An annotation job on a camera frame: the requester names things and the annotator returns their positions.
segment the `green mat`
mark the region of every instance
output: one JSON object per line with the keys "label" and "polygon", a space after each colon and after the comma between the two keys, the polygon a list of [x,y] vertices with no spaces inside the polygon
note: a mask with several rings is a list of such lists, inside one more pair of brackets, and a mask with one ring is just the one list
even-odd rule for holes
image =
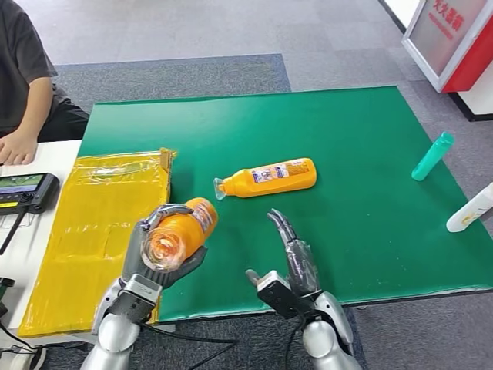
{"label": "green mat", "polygon": [[[94,106],[80,156],[178,150],[172,200],[213,200],[220,220],[205,262],[165,291],[162,321],[266,309],[244,270],[286,271],[265,213],[309,242],[322,287],[343,303],[493,285],[493,241],[446,222],[466,198],[442,162],[410,173],[430,140],[396,87]],[[310,190],[216,201],[212,181],[246,167],[311,157]]]}

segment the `yellow package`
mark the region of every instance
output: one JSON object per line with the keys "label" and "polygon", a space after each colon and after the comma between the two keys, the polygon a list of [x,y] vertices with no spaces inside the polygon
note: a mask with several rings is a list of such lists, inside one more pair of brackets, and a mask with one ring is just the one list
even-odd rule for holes
{"label": "yellow package", "polygon": [[76,159],[19,335],[90,330],[133,225],[169,199],[171,160],[170,150]]}

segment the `white bottle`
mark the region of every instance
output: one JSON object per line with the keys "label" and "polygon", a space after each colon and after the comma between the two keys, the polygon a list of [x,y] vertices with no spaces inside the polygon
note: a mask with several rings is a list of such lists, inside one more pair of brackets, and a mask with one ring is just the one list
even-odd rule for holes
{"label": "white bottle", "polygon": [[466,203],[447,221],[447,230],[458,233],[465,230],[473,221],[493,207],[493,183],[479,191],[476,196]]}

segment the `black wire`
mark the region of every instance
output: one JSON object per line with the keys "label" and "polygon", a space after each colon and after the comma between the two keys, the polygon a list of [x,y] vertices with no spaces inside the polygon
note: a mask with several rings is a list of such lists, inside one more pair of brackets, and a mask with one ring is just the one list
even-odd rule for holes
{"label": "black wire", "polygon": [[10,331],[7,330],[7,328],[5,328],[3,324],[2,324],[1,321],[0,321],[0,329],[2,329],[4,333],[7,334],[7,336],[14,339],[14,341],[17,341],[19,343],[22,343],[23,345],[26,345],[26,347],[28,347],[29,349],[32,349],[32,351],[36,350],[35,347],[32,347],[29,343],[27,343],[26,341],[23,341],[20,338],[17,338],[15,335],[11,333]]}
{"label": "black wire", "polygon": [[27,207],[23,207],[20,212],[17,215],[16,220],[14,221],[14,224],[11,227],[11,230],[9,231],[8,235],[4,240],[4,243],[0,247],[0,255],[4,254],[4,252],[7,249],[7,247],[9,246],[9,243],[11,240],[14,237],[15,232],[17,231],[17,228],[19,228],[19,225],[20,224],[20,221],[22,221],[23,218],[27,213]]}
{"label": "black wire", "polygon": [[209,361],[210,361],[210,360],[212,360],[213,358],[216,358],[219,355],[222,355],[222,353],[225,353],[225,352],[226,352],[227,350],[228,350],[230,348],[233,348],[237,344],[237,343],[231,343],[230,345],[227,345],[227,346],[224,347],[223,349],[221,349],[219,351],[213,353],[212,355],[210,355],[210,356],[209,356],[209,357],[207,357],[206,359],[201,360],[201,362],[198,362],[197,364],[193,365],[191,368],[188,368],[188,370],[195,370],[196,368],[198,368],[199,366],[202,366],[206,362],[209,362]]}
{"label": "black wire", "polygon": [[35,355],[36,352],[31,351],[30,349],[19,347],[18,345],[13,345],[11,348],[0,349],[0,353],[10,352],[16,353],[17,355]]}
{"label": "black wire", "polygon": [[299,312],[298,316],[299,318],[299,323],[298,323],[298,325],[291,332],[291,335],[289,335],[289,339],[288,340],[288,345],[286,347],[286,353],[284,354],[284,367],[286,370],[289,370],[289,368],[289,355],[289,349],[291,348],[291,343],[292,343],[292,340],[294,340],[294,336],[296,335],[296,332],[304,327],[305,323],[306,322],[306,319],[302,314]]}
{"label": "black wire", "polygon": [[[6,335],[14,339],[14,341],[22,343],[23,345],[25,345],[25,346],[28,347],[29,349],[23,348],[23,347],[18,347],[18,346],[15,346],[15,347],[20,348],[20,349],[24,350],[24,351],[32,350],[32,355],[36,353],[35,351],[37,351],[37,350],[38,350],[40,348],[54,348],[54,347],[57,347],[57,348],[63,348],[63,349],[72,349],[72,348],[83,349],[83,347],[84,347],[84,348],[87,347],[87,343],[82,343],[81,345],[63,345],[63,344],[60,344],[60,343],[53,343],[53,344],[50,344],[50,345],[37,345],[37,346],[32,347],[29,343],[27,343],[26,341],[23,341],[22,339],[20,339],[19,337],[17,337],[17,336],[15,336],[15,335],[14,335],[12,333],[11,333],[10,331],[7,330],[7,328],[5,328],[3,324],[2,324],[1,321],[0,321],[0,329],[2,329]],[[0,353],[2,353],[2,352],[12,352],[12,350],[11,348],[9,348],[9,349],[0,349]]]}
{"label": "black wire", "polygon": [[209,362],[213,358],[216,358],[219,355],[222,355],[222,353],[226,352],[228,349],[233,348],[235,345],[238,343],[237,339],[216,339],[216,338],[201,338],[201,337],[192,337],[192,336],[188,336],[188,335],[183,335],[183,334],[176,334],[176,333],[170,333],[169,331],[164,331],[164,330],[160,330],[158,328],[155,328],[151,325],[148,324],[142,324],[144,328],[149,329],[150,331],[154,331],[156,333],[159,334],[163,334],[163,335],[167,335],[168,337],[172,337],[172,338],[177,338],[177,339],[183,339],[185,341],[199,341],[199,342],[204,342],[204,343],[223,343],[223,344],[228,344],[224,348],[221,348],[219,351],[216,351],[213,353],[212,355],[205,358],[204,360],[201,360],[201,362],[198,362],[195,365],[193,365],[191,368],[188,368],[188,370],[195,370],[196,368],[198,368],[200,366],[204,365],[206,362]]}

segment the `person's hand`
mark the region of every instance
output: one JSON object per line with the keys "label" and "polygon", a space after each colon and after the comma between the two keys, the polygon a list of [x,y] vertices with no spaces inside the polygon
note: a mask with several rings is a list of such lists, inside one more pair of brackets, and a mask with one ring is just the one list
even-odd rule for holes
{"label": "person's hand", "polygon": [[38,135],[18,128],[0,138],[0,163],[28,164],[32,162],[38,148]]}

